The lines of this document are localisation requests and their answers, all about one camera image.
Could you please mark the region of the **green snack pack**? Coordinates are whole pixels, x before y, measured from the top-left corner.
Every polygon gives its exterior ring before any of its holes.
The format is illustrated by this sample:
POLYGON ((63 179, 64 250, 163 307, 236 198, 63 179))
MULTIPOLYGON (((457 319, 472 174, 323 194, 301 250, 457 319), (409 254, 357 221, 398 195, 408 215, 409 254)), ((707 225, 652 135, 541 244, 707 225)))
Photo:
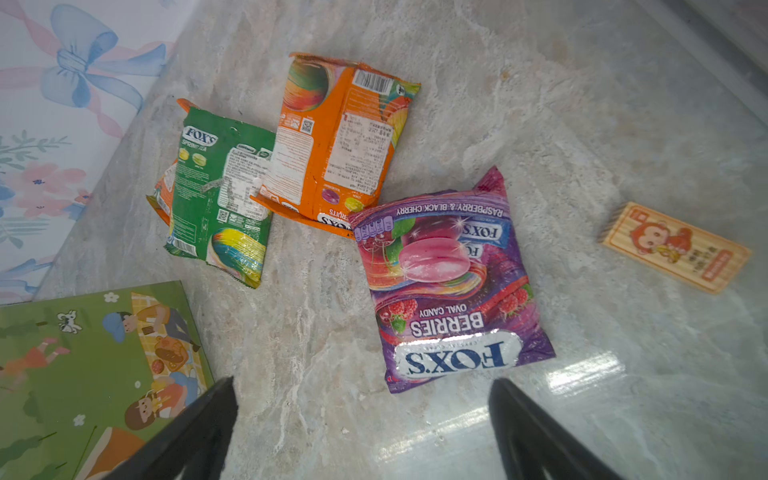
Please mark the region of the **green snack pack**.
POLYGON ((186 99, 170 205, 168 253, 261 283, 272 212, 253 198, 262 186, 276 134, 218 116, 186 99))

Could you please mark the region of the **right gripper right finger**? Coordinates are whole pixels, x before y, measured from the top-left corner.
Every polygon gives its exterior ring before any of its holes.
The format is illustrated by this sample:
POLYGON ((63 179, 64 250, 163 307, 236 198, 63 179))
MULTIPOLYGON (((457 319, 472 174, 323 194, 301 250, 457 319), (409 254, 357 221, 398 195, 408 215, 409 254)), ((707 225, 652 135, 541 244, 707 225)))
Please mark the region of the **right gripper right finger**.
POLYGON ((512 381, 493 382, 488 410, 509 479, 618 477, 512 381))

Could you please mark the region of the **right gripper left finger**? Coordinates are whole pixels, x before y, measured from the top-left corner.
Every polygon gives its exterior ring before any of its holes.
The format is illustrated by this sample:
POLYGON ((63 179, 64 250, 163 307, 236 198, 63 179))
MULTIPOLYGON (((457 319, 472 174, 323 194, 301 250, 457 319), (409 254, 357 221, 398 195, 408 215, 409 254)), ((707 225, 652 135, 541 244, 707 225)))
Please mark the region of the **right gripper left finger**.
POLYGON ((107 477, 218 479, 237 415, 234 378, 222 378, 107 477))

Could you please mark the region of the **white paper bag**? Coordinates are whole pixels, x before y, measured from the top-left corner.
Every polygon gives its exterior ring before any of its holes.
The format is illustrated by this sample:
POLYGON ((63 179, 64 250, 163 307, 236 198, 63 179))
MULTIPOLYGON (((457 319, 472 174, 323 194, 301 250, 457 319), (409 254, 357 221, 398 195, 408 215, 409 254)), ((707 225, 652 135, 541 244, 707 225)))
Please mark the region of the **white paper bag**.
POLYGON ((1 475, 100 479, 213 384, 178 281, 1 310, 1 475))

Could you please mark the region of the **purple snack pack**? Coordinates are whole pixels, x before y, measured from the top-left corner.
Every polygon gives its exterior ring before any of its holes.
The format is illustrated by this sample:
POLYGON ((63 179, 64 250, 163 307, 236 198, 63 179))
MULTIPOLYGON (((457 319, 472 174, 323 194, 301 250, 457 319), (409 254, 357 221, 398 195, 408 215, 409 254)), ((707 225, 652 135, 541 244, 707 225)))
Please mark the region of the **purple snack pack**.
POLYGON ((438 378, 552 359, 502 173, 352 217, 385 361, 399 394, 438 378))

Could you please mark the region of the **orange snack pack back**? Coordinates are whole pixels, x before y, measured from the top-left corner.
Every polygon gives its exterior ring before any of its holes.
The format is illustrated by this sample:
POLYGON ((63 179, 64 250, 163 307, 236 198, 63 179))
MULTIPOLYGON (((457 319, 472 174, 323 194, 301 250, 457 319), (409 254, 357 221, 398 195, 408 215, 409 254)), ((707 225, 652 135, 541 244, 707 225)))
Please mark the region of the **orange snack pack back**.
POLYGON ((191 156, 190 148, 186 144, 180 146, 177 150, 176 159, 156 182, 154 191, 146 196, 153 210, 167 226, 171 225, 172 220, 177 164, 180 160, 189 160, 191 156))

